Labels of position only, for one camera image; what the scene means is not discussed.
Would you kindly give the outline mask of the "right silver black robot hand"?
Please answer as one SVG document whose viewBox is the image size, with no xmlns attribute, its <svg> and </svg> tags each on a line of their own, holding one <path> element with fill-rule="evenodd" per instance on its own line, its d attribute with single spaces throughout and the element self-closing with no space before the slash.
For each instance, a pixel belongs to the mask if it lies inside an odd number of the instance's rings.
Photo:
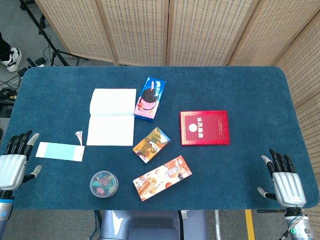
<svg viewBox="0 0 320 240">
<path fill-rule="evenodd" d="M 301 179 L 296 173 L 291 158 L 269 149 L 271 158 L 261 156 L 270 173 L 275 193 L 258 187 L 257 191 L 266 199 L 277 201 L 282 207 L 302 208 L 307 203 Z"/>
</svg>

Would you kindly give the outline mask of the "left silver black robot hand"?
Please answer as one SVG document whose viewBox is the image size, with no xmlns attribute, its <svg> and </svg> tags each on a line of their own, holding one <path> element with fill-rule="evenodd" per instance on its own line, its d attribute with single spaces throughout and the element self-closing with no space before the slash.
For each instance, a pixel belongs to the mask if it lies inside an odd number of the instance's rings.
<svg viewBox="0 0 320 240">
<path fill-rule="evenodd" d="M 0 190 L 15 191 L 22 184 L 35 179 L 42 170 L 42 165 L 25 174 L 32 149 L 40 134 L 32 130 L 12 136 L 0 156 Z"/>
</svg>

